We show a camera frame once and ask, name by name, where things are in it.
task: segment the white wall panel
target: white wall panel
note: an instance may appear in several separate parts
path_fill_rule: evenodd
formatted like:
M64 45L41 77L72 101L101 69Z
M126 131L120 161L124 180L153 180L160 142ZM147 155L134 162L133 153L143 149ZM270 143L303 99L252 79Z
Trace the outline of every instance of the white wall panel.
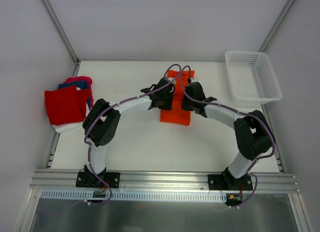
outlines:
M224 60L258 50L287 0L49 0L81 59Z
M0 231L13 231L53 128L44 91L74 64L40 0L0 0Z
M283 93L267 108L315 231L320 231L319 1L297 0L267 50Z

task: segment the white plastic basket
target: white plastic basket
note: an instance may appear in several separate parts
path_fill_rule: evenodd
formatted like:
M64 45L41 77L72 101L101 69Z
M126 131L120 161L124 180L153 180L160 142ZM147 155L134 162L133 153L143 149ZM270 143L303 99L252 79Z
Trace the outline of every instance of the white plastic basket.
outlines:
M282 98L267 54L228 51L225 61L233 102L265 104Z

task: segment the folded orange cloth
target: folded orange cloth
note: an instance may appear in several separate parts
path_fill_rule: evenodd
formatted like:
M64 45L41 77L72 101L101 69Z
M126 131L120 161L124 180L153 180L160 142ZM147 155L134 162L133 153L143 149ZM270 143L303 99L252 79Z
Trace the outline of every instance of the folded orange cloth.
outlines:
M169 70L167 77L174 78L178 75L177 71ZM191 77L195 76L195 72L191 71ZM183 87L188 84L189 78L189 71L184 71L182 73L182 84ZM173 94L173 101L172 101L172 110L161 110L160 113L160 122L167 122L167 123L176 123L181 125L190 125L190 111L184 111L181 109L182 100L184 98L184 93L180 86L180 78L175 81L174 86L174 94Z

